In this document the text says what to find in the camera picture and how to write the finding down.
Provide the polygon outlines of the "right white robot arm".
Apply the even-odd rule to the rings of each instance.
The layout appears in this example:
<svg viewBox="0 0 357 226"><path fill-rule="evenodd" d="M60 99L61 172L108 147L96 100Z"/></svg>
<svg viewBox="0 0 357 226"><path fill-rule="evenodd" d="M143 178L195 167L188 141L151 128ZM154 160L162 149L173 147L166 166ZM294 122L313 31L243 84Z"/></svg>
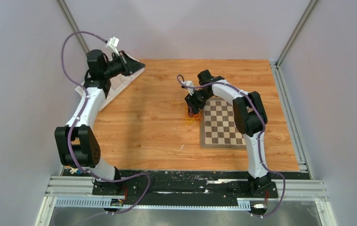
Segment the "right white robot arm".
<svg viewBox="0 0 357 226"><path fill-rule="evenodd" d="M248 174L246 188L252 196L260 196L271 184L271 172L265 163L264 132L268 118L258 92L247 92L230 84L222 76L214 77L208 70L198 74L199 85L194 86L182 75L177 81L188 90L185 102L188 113L198 114L211 97L221 97L233 107L235 127L246 143Z"/></svg>

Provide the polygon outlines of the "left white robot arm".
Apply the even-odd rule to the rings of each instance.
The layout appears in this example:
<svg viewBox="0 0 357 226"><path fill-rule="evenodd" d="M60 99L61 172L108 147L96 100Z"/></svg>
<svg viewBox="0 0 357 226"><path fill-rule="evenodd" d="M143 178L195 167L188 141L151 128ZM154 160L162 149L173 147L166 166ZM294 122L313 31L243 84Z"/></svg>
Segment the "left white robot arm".
<svg viewBox="0 0 357 226"><path fill-rule="evenodd" d="M117 195L123 188L119 170L101 157L92 128L111 89L110 79L133 75L145 64L124 51L113 53L109 59L101 50L94 49L87 53L87 65L81 101L66 125L54 132L58 154L62 165L93 176L95 190Z"/></svg>

